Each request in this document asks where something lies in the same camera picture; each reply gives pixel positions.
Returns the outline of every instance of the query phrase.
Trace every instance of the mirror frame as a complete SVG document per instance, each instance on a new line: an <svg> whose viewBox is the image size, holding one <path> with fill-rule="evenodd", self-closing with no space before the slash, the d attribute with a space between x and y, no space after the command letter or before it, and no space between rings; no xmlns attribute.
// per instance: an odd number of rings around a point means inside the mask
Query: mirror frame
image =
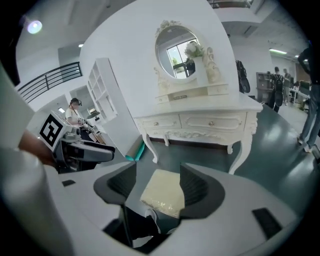
<svg viewBox="0 0 320 256"><path fill-rule="evenodd" d="M182 78L182 79L179 79L179 78L175 78L173 76L171 76L166 70L165 68L163 67L162 63L160 62L160 59L159 59L159 47L158 47L158 42L159 42L159 36L163 33L163 32L166 32L168 31L171 27L180 27L186 31L188 31L189 33L191 33L192 35L194 35L194 37L198 40L199 42L199 38L190 30L188 29L186 26L182 25L179 21L174 21L174 20L171 20L171 21L167 21L167 20L164 20L161 25L160 25L160 28L158 28L156 30L156 33L155 33L155 44L154 44L154 53L155 53L155 58L156 58L156 61L160 67L160 70L159 72L163 73L166 75L166 78L171 82L171 83L174 83L174 84L186 84L186 83L189 83L190 81L194 80L197 78L197 71L195 71L192 75L190 75L189 77L187 78Z"/></svg>

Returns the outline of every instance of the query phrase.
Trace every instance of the gray floor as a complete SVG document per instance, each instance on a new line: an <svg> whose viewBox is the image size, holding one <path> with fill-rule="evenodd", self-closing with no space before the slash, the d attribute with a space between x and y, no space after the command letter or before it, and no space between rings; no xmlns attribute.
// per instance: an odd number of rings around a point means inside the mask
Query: gray floor
<svg viewBox="0 0 320 256"><path fill-rule="evenodd" d="M259 183L301 216L313 196L320 173L316 169L313 154L305 153L297 144L297 135L286 120L264 106L258 114L258 127L253 136L250 155L235 175ZM228 172L240 149L239 142L234 145L231 155L218 149L181 145L166 147L160 142L153 144L159 154L159 162L152 162L153 155L146 147L137 162L136 184L127 200L127 206L140 215L144 215L148 208L140 202L140 196L156 169L179 173L180 163L183 162ZM99 166L123 161L126 159L116 151L113 161ZM159 213L158 216L162 232L174 228L178 223L167 215Z"/></svg>

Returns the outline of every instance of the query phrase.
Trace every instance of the railing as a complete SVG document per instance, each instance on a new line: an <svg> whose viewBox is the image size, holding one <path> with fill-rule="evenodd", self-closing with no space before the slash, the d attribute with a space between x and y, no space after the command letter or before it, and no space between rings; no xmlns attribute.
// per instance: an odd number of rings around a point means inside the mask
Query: railing
<svg viewBox="0 0 320 256"><path fill-rule="evenodd" d="M20 93L22 98L29 103L51 88L81 76L82 72L79 62L73 62L39 75L17 91Z"/></svg>
<svg viewBox="0 0 320 256"><path fill-rule="evenodd" d="M213 9L217 8L250 8L254 0L207 0Z"/></svg>

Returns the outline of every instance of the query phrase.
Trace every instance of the vanity table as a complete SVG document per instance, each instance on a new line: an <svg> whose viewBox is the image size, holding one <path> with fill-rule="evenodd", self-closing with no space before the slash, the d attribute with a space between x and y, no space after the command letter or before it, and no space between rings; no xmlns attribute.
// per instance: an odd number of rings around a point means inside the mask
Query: vanity table
<svg viewBox="0 0 320 256"><path fill-rule="evenodd" d="M258 125L257 113L262 109L260 103L243 93L232 104L221 96L200 96L156 105L134 119L144 143L153 153L154 163L159 156L150 136L163 136L166 146L169 146L168 136L205 137L210 143L228 146L228 154L232 154L233 144L240 141L240 151L229 169L229 174L234 174L250 153Z"/></svg>

